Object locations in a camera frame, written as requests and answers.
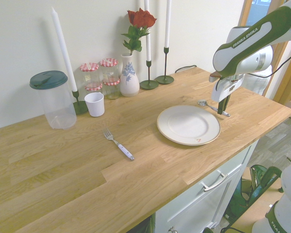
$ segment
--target white vase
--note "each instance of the white vase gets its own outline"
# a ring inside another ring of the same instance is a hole
[[[120,91],[125,97],[136,96],[139,92],[140,84],[132,65],[132,55],[124,53],[121,57],[123,69],[121,73]]]

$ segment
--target fork with white handle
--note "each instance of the fork with white handle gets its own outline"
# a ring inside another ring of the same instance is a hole
[[[132,156],[132,154],[125,148],[122,146],[122,144],[120,144],[119,142],[115,141],[114,138],[113,138],[113,135],[112,133],[110,132],[110,130],[108,128],[105,128],[102,130],[103,131],[103,134],[105,135],[105,137],[108,139],[108,140],[111,140],[113,141],[119,148],[120,150],[127,156],[130,158],[130,160],[134,160],[134,156]]]

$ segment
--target candle holder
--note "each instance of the candle holder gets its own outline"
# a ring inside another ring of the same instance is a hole
[[[156,87],[159,86],[159,83],[155,80],[150,80],[150,67],[151,67],[151,61],[147,61],[146,62],[146,66],[148,67],[147,71],[148,71],[148,80],[142,81],[140,83],[140,87],[144,90],[152,90]]]
[[[170,84],[174,81],[174,78],[171,76],[166,75],[166,67],[167,67],[167,53],[169,52],[169,48],[164,47],[164,53],[165,53],[165,74],[158,76],[155,80],[159,84]]]
[[[88,111],[85,101],[79,101],[79,91],[73,91],[72,95],[77,99],[77,102],[73,103],[76,114],[86,113]]]

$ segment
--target white wall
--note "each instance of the white wall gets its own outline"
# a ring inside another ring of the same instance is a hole
[[[122,45],[129,20],[127,10],[144,9],[143,0],[0,0],[0,128],[43,114],[30,78],[66,68],[51,18],[57,11],[80,99],[79,66],[127,52]],[[167,74],[197,65],[213,72],[212,56],[237,26],[243,0],[173,0]],[[166,0],[150,0],[158,19],[151,29],[151,79],[163,74]],[[147,79],[146,43],[134,52],[140,81]]]

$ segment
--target cabinet knob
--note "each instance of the cabinet knob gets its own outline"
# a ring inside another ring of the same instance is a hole
[[[168,232],[171,232],[171,233],[178,233],[178,231],[174,230],[174,227],[171,227]]]

